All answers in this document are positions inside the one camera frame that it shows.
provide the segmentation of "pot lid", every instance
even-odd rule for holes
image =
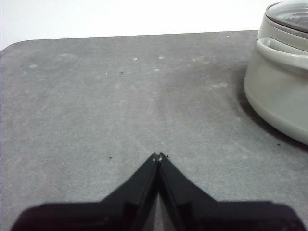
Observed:
[[[308,0],[287,0],[266,9],[272,21],[308,33]]]

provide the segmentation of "white pot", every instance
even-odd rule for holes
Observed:
[[[308,0],[267,8],[244,90],[264,120],[308,144]]]

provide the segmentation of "black plastic piece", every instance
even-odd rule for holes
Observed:
[[[46,204],[24,211],[12,231],[140,231],[157,196],[157,155],[97,203]]]
[[[217,202],[161,153],[159,192],[177,231],[304,231],[295,212],[271,202]]]
[[[152,154],[101,202],[30,208],[12,231],[141,231],[158,192],[177,231],[305,231],[286,205],[215,201],[163,153]]]

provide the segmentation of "gray surface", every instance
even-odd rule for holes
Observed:
[[[217,200],[286,203],[307,225],[308,147],[265,123],[243,93],[256,38],[242,31],[6,48],[1,230],[29,206],[101,200],[154,151]]]

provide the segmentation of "white background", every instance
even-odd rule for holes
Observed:
[[[1,50],[29,39],[258,29],[280,0],[1,0]]]

